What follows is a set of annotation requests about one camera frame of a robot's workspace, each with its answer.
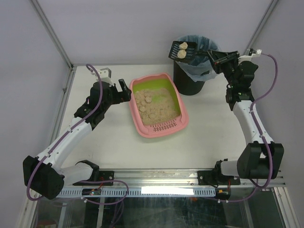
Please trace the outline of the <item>black litter scoop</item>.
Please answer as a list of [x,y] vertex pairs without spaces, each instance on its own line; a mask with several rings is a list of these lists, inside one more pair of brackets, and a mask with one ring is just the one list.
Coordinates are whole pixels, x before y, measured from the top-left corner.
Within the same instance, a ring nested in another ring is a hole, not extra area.
[[169,51],[169,58],[182,63],[189,63],[196,57],[207,57],[207,51],[197,49],[198,44],[189,41],[173,41]]

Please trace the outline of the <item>pink green litter box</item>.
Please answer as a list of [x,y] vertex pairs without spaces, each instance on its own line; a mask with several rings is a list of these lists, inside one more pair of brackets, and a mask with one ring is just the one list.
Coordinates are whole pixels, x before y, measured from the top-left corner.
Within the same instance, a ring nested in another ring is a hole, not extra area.
[[142,137],[163,137],[188,125],[185,104],[167,73],[134,79],[130,89],[130,111],[135,128]]

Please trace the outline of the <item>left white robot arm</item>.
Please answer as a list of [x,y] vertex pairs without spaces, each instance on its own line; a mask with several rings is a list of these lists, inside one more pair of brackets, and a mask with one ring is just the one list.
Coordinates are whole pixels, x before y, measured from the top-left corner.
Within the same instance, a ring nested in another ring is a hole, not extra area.
[[27,196],[34,190],[41,196],[52,200],[65,186],[100,181],[99,166],[88,160],[62,168],[62,164],[78,145],[104,119],[112,105],[131,100],[131,90],[123,79],[119,79],[121,91],[111,81],[95,82],[90,95],[77,109],[64,133],[56,138],[36,157],[27,156],[23,161],[24,183]]

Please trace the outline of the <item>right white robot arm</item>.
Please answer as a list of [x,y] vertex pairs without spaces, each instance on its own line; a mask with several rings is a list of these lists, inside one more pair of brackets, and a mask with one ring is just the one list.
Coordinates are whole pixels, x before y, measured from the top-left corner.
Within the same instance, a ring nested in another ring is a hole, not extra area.
[[243,56],[237,51],[207,51],[214,71],[222,73],[228,82],[226,102],[238,119],[247,144],[237,160],[216,162],[209,177],[217,184],[238,177],[250,180],[257,188],[265,188],[278,174],[284,147],[268,134],[256,108],[257,102],[269,95],[272,89],[259,98],[254,98],[251,91],[258,69],[252,59],[261,55],[260,49],[250,49]]

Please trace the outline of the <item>beige cat litter pellets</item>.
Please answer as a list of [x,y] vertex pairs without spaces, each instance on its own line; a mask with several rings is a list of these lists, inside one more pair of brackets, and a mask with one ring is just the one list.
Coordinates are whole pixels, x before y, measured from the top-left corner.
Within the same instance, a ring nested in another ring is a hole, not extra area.
[[[143,125],[154,125],[167,122],[180,115],[168,89],[143,89],[136,91],[135,94],[136,93],[142,93],[145,97],[152,98],[151,103],[136,103]],[[141,106],[146,108],[146,112],[140,112],[139,108]]]

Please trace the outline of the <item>blue plastic bin liner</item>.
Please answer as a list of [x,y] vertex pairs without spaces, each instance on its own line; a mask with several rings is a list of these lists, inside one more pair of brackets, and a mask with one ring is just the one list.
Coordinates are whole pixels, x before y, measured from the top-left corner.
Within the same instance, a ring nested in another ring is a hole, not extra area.
[[[197,50],[215,50],[220,51],[217,43],[212,39],[200,35],[187,35],[177,38],[177,41],[195,42]],[[213,70],[209,58],[206,56],[195,57],[191,62],[177,62],[178,66],[191,78],[194,82],[208,81],[214,79],[218,74]]]

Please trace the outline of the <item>black trash bin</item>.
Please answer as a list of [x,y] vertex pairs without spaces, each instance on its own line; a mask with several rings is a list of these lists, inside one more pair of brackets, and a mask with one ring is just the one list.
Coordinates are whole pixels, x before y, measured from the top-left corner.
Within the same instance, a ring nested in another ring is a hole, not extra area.
[[176,62],[173,62],[173,82],[180,94],[188,96],[198,94],[205,84],[204,81],[194,82]]

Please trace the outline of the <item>left aluminium frame post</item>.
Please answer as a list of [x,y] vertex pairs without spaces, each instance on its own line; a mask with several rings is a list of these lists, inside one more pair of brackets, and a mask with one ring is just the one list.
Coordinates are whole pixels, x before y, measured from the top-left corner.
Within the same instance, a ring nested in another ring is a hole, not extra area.
[[43,24],[46,32],[48,33],[50,39],[54,43],[56,49],[58,50],[60,56],[64,60],[65,64],[71,70],[73,69],[73,63],[71,62],[70,58],[68,57],[62,43],[60,42],[57,34],[55,33],[50,21],[48,20],[44,10],[42,9],[38,0],[29,0],[30,4],[32,5],[34,11],[36,12],[37,16],[39,17],[41,23]]

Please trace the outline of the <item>aluminium frame post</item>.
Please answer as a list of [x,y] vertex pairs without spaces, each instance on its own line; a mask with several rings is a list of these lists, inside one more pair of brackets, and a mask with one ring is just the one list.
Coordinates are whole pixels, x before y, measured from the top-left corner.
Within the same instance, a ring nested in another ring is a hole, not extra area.
[[55,33],[50,21],[48,20],[44,10],[42,9],[38,0],[29,0],[30,4],[32,5],[34,11],[36,12],[37,16],[39,17],[41,23],[43,24],[46,32],[48,33],[50,39],[54,43],[56,49],[58,50],[60,56],[64,60],[65,64],[71,70],[73,69],[73,63],[71,62],[70,58],[68,57],[62,43],[60,42],[57,34]]
[[265,10],[261,20],[259,21],[256,29],[253,32],[253,35],[251,36],[251,38],[250,38],[250,40],[249,40],[249,42],[246,46],[244,54],[239,57],[239,63],[241,63],[242,61],[250,61],[251,60],[251,57],[249,56],[249,51],[254,46],[258,36],[260,35],[264,26],[266,25],[266,23],[268,22],[268,20],[272,16],[272,14],[275,11],[279,2],[280,2],[280,0],[271,0],[270,1],[267,9]]

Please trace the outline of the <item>right aluminium frame post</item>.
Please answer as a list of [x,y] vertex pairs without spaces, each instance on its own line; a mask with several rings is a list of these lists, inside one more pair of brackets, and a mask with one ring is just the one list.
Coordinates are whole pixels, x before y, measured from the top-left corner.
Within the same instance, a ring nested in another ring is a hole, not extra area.
[[251,57],[249,56],[249,51],[254,46],[258,36],[260,35],[264,26],[266,25],[266,23],[268,22],[268,20],[272,16],[272,14],[275,11],[279,2],[280,2],[280,0],[271,0],[270,1],[267,9],[265,10],[261,20],[259,21],[256,29],[253,32],[253,35],[251,36],[251,38],[250,38],[250,40],[249,40],[249,42],[246,46],[244,54],[239,57],[239,63],[241,63],[242,61],[250,61],[251,60]]

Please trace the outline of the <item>aluminium mounting rail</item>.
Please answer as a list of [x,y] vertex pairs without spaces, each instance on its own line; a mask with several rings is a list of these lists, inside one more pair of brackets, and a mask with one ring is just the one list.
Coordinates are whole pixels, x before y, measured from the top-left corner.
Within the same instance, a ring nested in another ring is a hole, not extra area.
[[[210,171],[209,169],[100,169],[101,172],[113,171],[112,179],[121,180],[129,187],[140,186],[170,186],[170,187],[207,187],[199,186],[199,171]],[[231,188],[252,188],[254,185],[250,180],[240,179],[239,185]],[[282,172],[279,171],[277,178],[270,181],[268,188],[286,187]]]

